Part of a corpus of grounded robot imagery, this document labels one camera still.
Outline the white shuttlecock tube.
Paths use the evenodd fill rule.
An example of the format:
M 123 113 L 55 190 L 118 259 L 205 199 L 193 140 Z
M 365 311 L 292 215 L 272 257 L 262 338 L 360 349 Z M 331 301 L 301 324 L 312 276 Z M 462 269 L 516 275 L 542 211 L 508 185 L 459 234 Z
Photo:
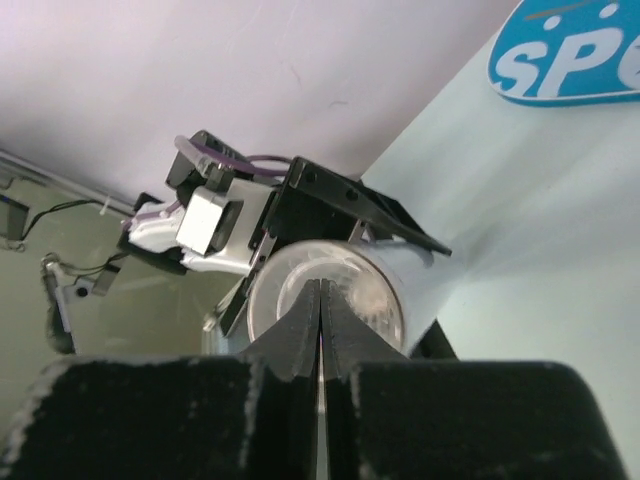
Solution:
M 274 254 L 257 275 L 247 326 L 257 340 L 293 306 L 309 280 L 328 280 L 358 318 L 405 355 L 436 320 L 464 274 L 463 259 L 404 241 L 313 240 Z

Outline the blue racket bag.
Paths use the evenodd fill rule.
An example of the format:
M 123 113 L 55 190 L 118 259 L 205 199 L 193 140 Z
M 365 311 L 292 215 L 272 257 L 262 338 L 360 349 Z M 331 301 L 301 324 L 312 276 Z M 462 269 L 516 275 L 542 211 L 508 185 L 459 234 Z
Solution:
M 532 107 L 639 100 L 637 1 L 521 1 L 486 67 L 493 90 Z

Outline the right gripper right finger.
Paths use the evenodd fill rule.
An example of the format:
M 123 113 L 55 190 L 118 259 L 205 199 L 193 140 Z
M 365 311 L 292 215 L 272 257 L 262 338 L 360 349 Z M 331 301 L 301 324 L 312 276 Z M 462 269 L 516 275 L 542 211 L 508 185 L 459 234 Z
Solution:
M 333 479 L 623 479 L 599 406 L 553 362 L 412 360 L 323 305 Z

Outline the clear tube lid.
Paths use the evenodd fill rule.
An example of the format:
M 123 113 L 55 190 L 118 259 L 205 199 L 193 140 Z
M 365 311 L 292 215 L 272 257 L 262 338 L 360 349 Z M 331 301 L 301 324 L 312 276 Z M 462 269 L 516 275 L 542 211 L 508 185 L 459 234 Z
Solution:
M 257 275 L 248 300 L 249 338 L 257 340 L 283 318 L 309 282 L 320 282 L 337 302 L 387 344 L 400 351 L 405 309 L 382 267 L 362 246 L 336 241 L 302 241 L 274 254 Z

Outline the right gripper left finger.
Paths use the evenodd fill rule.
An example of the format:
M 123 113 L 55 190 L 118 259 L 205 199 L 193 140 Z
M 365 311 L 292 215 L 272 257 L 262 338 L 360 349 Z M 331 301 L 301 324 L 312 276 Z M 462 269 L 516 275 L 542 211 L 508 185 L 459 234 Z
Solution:
M 320 284 L 234 356 L 67 357 L 29 389 L 5 479 L 312 479 Z

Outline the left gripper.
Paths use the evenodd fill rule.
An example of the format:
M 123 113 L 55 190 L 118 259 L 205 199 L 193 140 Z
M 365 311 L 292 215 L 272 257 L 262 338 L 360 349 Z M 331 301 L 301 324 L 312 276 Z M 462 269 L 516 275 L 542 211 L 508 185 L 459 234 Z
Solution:
M 221 335 L 232 336 L 246 319 L 252 284 L 277 251 L 304 240 L 348 240 L 361 222 L 375 239 L 399 237 L 426 251 L 452 255 L 452 249 L 426 234 L 397 200 L 296 157 L 243 236 L 252 253 L 249 272 L 216 308 Z

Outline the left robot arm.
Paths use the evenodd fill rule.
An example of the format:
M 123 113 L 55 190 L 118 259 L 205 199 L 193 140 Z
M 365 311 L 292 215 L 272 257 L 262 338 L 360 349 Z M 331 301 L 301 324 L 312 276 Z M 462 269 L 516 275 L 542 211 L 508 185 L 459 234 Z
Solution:
M 254 278 L 292 243 L 353 242 L 367 235 L 452 253 L 398 201 L 311 160 L 244 156 L 206 130 L 179 135 L 174 145 L 178 153 L 166 184 L 175 200 L 140 194 L 118 246 L 170 273 L 239 276 L 210 321 L 223 337 L 246 319 Z

